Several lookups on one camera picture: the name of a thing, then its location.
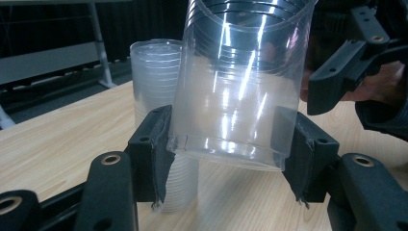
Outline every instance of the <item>robotic hand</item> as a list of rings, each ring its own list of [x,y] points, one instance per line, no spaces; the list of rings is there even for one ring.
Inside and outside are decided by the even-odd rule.
[[[406,63],[407,12],[405,0],[317,3],[311,30],[315,45],[306,63],[316,70],[308,83],[309,115],[330,111],[367,75],[377,74],[382,64]]]
[[[166,151],[170,116],[171,106],[150,112],[126,150],[95,158],[87,181],[68,191],[40,203],[34,192],[1,193],[0,230],[138,230],[137,202],[155,208],[166,196],[174,160]],[[283,172],[297,200],[321,203],[329,193],[335,231],[407,230],[408,192],[378,161],[357,153],[340,157],[338,149],[333,138],[298,114]]]

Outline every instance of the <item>clear plastic cup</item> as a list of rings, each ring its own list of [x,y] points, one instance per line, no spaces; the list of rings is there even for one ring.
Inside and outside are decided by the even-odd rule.
[[[172,105],[179,76],[181,41],[152,39],[131,46],[135,119],[143,120],[159,107]],[[176,155],[166,182],[162,212],[185,209],[197,196],[198,160]]]
[[[284,170],[315,3],[191,0],[167,149]]]

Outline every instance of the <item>stack of plastic cups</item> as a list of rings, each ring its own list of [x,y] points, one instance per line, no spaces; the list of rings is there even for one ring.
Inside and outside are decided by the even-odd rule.
[[[136,121],[159,107],[172,105],[179,74],[181,41],[152,39],[130,47]],[[162,212],[185,209],[197,196],[198,160],[176,155],[166,183]]]
[[[167,149],[283,170],[316,0],[191,0]]]

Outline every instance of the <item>table surface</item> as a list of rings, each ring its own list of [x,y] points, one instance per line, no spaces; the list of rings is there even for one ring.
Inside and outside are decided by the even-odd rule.
[[[305,114],[304,103],[299,111]],[[408,189],[408,143],[363,130],[353,103],[309,118],[340,143],[340,154],[376,158]],[[0,193],[31,190],[42,201],[66,191],[86,180],[96,156],[124,150],[139,124],[127,83],[0,131]],[[199,172],[198,197],[185,211],[153,213],[138,203],[140,231],[331,230],[327,204],[308,210],[295,202],[281,172],[208,162]]]

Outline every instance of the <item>hole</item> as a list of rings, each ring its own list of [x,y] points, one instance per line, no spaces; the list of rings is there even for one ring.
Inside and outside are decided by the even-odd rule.
[[[109,155],[102,159],[101,163],[104,166],[110,166],[118,163],[120,161],[119,155]]]
[[[403,222],[403,221],[398,221],[396,223],[396,226],[398,226],[398,228],[402,231],[402,230],[408,230],[408,223],[407,222]]]
[[[374,166],[374,163],[371,160],[365,157],[362,157],[362,156],[354,156],[353,161],[363,167],[373,167]]]
[[[109,218],[103,218],[93,225],[93,230],[104,231],[108,230],[112,226],[112,221]]]
[[[384,38],[383,38],[383,37],[380,37],[380,36],[373,36],[373,37],[372,37],[372,40],[373,40],[373,41],[382,41],[382,40],[384,40]]]
[[[328,140],[327,140],[327,139],[322,139],[322,138],[320,138],[320,139],[318,139],[318,141],[321,142],[321,143],[328,143]]]
[[[5,215],[6,213],[17,208],[23,198],[21,196],[9,196],[0,200],[0,215]]]

